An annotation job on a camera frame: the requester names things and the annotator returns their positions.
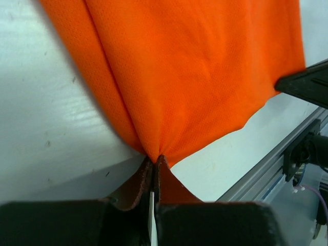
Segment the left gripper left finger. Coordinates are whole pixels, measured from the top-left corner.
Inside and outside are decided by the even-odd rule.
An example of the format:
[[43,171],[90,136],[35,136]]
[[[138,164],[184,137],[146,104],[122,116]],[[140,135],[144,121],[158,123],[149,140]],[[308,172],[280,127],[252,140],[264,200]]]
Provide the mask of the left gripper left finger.
[[107,197],[102,245],[150,245],[148,229],[153,163],[146,157],[138,170]]

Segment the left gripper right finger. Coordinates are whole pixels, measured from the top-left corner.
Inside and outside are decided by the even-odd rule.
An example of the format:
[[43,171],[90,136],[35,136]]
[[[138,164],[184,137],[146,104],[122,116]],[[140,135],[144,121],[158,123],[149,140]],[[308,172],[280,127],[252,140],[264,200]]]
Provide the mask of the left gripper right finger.
[[201,245],[202,229],[197,223],[204,203],[174,176],[164,155],[156,162],[155,174],[158,245]]

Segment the orange t shirt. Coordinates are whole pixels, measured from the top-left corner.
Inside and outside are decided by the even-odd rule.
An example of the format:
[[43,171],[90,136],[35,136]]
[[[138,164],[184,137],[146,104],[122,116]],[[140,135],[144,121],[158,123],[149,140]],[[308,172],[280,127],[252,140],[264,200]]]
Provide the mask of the orange t shirt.
[[299,1],[41,1],[132,148],[170,166],[241,129],[305,68]]

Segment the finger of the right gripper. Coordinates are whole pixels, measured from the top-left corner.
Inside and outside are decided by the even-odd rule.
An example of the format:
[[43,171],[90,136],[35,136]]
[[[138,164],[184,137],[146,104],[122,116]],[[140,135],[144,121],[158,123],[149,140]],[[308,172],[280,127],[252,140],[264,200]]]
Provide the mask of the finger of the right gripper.
[[278,79],[275,90],[327,108],[327,59]]

